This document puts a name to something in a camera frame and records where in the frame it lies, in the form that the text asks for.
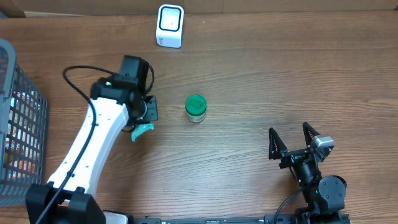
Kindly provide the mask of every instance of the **cable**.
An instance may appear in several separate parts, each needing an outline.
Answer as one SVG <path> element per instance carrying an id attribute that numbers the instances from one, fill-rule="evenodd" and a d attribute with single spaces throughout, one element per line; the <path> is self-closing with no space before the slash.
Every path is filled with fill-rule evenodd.
<path id="1" fill-rule="evenodd" d="M 155 81 L 155 72 L 154 72 L 154 68 L 152 68 L 151 65 L 149 65 L 149 70 L 150 70 L 150 72 L 152 73 L 152 81 L 151 81 L 151 83 L 150 83 L 148 89 L 145 90 L 144 96 L 146 96 L 146 95 L 150 92 L 150 90 L 151 90 L 152 87 L 154 86 L 154 81 Z"/>
<path id="2" fill-rule="evenodd" d="M 279 212 L 282 210 L 283 206 L 292 198 L 296 197 L 299 193 L 301 193 L 303 190 L 305 190 L 307 186 L 300 188 L 298 191 L 294 192 L 291 196 L 289 196 L 284 202 L 281 203 L 279 206 L 278 210 L 276 210 L 275 217 L 274 217 L 274 224 L 277 224 L 278 222 L 278 215 Z"/>
<path id="3" fill-rule="evenodd" d="M 86 96 L 77 86 L 75 86 L 67 77 L 67 71 L 72 70 L 72 69 L 76 69 L 76 68 L 89 68 L 89 69 L 94 69 L 94 70 L 98 70 L 101 72 L 106 72 L 111 74 L 112 76 L 117 75 L 117 73 L 102 69 L 102 68 L 98 68 L 98 67 L 93 67 L 93 66 L 88 66 L 88 65 L 75 65 L 75 66 L 70 66 L 67 67 L 66 69 L 63 70 L 62 75 L 63 75 L 63 79 L 65 79 L 65 81 L 73 88 L 75 89 L 90 105 L 91 110 L 93 111 L 93 123 L 91 125 L 91 129 L 90 132 L 88 133 L 87 139 L 85 144 L 83 145 L 83 147 L 81 148 L 79 155 L 77 155 L 75 161 L 73 162 L 73 165 L 71 166 L 70 170 L 67 172 L 67 176 L 65 177 L 65 179 L 63 180 L 63 182 L 61 183 L 60 187 L 58 188 L 58 190 L 56 191 L 56 193 L 54 194 L 54 196 L 51 198 L 50 202 L 47 204 L 46 208 L 43 210 L 43 212 L 40 214 L 39 218 L 37 219 L 35 224 L 40 224 L 44 217 L 46 216 L 47 212 L 50 210 L 50 208 L 53 206 L 54 202 L 56 201 L 57 197 L 60 195 L 62 189 L 66 186 L 69 178 L 72 176 L 73 171 L 76 169 L 77 164 L 79 163 L 81 157 L 83 156 L 88 143 L 90 142 L 90 139 L 94 133 L 94 129 L 96 127 L 96 112 L 95 112 L 95 108 L 93 103 L 91 102 L 90 98 L 88 96 Z"/>
<path id="4" fill-rule="evenodd" d="M 136 126 L 134 125 L 130 130 L 124 130 L 122 129 L 122 132 L 126 132 L 126 133 L 132 133 L 135 130 Z"/>

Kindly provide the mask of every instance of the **orange object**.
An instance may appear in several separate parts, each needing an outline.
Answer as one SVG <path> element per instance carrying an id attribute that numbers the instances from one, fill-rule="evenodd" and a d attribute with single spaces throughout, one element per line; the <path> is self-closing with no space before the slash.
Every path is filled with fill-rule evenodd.
<path id="1" fill-rule="evenodd" d="M 18 161 L 15 161 L 14 162 L 14 165 L 12 165 L 12 163 L 10 163 L 10 165 L 11 166 L 14 166 L 14 167 L 18 167 L 20 170 L 27 170 L 28 172 L 35 172 L 35 164 L 32 164 L 31 162 L 27 162 L 27 161 L 19 161 L 19 166 L 18 166 Z M 16 176 L 17 176 L 17 173 L 18 173 L 18 178 L 20 178 L 21 177 L 21 173 L 20 172 L 16 172 L 16 171 L 14 171 L 13 173 L 12 173 L 12 178 L 16 178 Z"/>

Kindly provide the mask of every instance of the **wooden table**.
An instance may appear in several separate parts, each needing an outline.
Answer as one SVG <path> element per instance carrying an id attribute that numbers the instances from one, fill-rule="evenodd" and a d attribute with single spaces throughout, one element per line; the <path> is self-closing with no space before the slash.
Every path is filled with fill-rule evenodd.
<path id="1" fill-rule="evenodd" d="M 320 164 L 348 183 L 353 223 L 398 222 L 398 13 L 303 12 L 188 15 L 183 47 L 155 42 L 156 16 L 1 19 L 19 64 L 50 103 L 45 179 L 58 167 L 87 105 L 62 79 L 69 65 L 115 72 L 124 54 L 155 69 L 155 130 L 121 133 L 99 181 L 102 209 L 136 217 L 260 217 L 298 189 L 268 160 L 268 129 L 291 150 L 302 123 L 336 146 Z M 104 74 L 71 72 L 86 93 Z M 200 124 L 185 99 L 205 96 Z M 282 213 L 303 206 L 302 197 Z M 0 209 L 2 223 L 27 223 L 25 208 Z"/>

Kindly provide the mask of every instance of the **green lid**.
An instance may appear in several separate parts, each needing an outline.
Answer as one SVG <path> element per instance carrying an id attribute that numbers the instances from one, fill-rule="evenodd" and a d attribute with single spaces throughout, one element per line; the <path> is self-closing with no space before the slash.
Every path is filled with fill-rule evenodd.
<path id="1" fill-rule="evenodd" d="M 203 96 L 192 95 L 185 102 L 185 109 L 191 116 L 200 116 L 206 112 L 206 100 Z"/>

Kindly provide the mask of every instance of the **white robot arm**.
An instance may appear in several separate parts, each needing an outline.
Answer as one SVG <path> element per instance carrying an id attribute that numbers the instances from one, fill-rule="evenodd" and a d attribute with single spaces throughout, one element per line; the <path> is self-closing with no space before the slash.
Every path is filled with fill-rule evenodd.
<path id="1" fill-rule="evenodd" d="M 84 155 L 81 157 L 72 177 L 67 182 L 64 190 L 75 191 L 78 187 L 83 188 L 85 194 L 95 197 L 101 171 L 106 158 L 112 148 L 116 136 L 123 127 L 127 125 L 129 114 L 125 104 L 119 105 L 116 100 L 98 98 L 92 100 L 97 114 L 96 128 L 91 137 Z M 73 142 L 67 156 L 58 169 L 50 176 L 49 182 L 53 182 L 54 188 L 59 188 L 83 147 L 93 122 L 93 112 L 88 107 L 86 119 Z"/>
<path id="2" fill-rule="evenodd" d="M 95 69 L 111 76 L 93 84 L 90 99 L 66 76 L 68 70 L 76 68 Z M 152 83 L 146 88 L 148 69 L 152 72 Z M 147 95 L 154 83 L 153 69 L 145 60 L 126 55 L 119 73 L 77 65 L 66 68 L 63 77 L 89 107 L 59 168 L 46 185 L 29 187 L 25 198 L 30 223 L 127 223 L 125 215 L 103 212 L 94 197 L 105 161 L 123 127 L 139 126 L 135 131 L 141 133 L 145 130 L 142 127 L 149 127 L 158 119 L 156 98 Z M 58 206 L 64 201 L 69 201 L 68 207 Z"/>

